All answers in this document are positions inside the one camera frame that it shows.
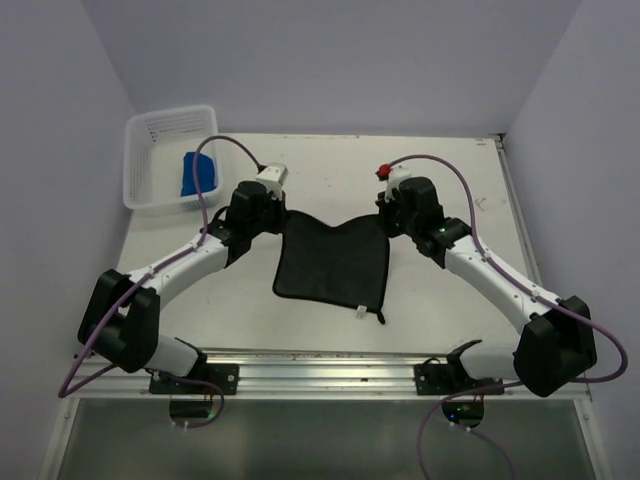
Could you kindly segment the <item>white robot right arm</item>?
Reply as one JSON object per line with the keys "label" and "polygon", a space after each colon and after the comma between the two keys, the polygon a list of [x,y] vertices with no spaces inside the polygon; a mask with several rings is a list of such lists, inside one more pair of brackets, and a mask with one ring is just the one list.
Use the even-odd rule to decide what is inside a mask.
{"label": "white robot right arm", "polygon": [[593,331],[577,319],[590,315],[584,301],[559,298],[501,258],[490,263],[471,227],[445,215],[430,179],[392,170],[380,178],[386,184],[376,200],[383,231],[391,238],[408,236],[420,254],[496,307],[519,336],[515,344],[469,341],[448,353],[445,363],[428,368],[426,377],[461,393],[514,380],[547,397],[595,365]]}

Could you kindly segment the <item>purple towel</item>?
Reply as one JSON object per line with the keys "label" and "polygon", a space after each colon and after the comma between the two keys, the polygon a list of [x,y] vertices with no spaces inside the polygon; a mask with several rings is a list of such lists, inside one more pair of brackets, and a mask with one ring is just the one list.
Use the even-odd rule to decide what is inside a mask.
{"label": "purple towel", "polygon": [[291,210],[282,234],[273,293],[372,313],[386,323],[383,305],[389,275],[390,243],[375,215],[330,226]]}

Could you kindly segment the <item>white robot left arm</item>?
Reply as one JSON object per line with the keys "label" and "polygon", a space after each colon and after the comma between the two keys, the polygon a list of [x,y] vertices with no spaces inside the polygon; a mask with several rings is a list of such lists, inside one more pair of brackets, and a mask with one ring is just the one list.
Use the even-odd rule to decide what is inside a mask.
{"label": "white robot left arm", "polygon": [[257,236],[279,234],[285,213],[280,185],[243,181],[234,190],[224,217],[214,218],[176,252],[129,273],[113,269],[103,273],[78,330],[84,350],[128,373],[165,372],[185,392],[201,390],[208,379],[204,354],[184,341],[161,335],[160,313],[185,290],[246,254]]}

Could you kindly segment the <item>blue towel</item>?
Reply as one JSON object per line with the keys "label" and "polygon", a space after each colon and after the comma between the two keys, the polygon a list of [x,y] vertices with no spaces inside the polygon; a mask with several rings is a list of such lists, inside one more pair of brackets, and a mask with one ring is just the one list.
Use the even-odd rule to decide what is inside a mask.
{"label": "blue towel", "polygon": [[218,175],[215,159],[200,153],[197,162],[194,162],[194,157],[193,151],[187,152],[183,157],[181,197],[197,194],[195,178],[198,178],[202,193],[208,193],[217,188]]}

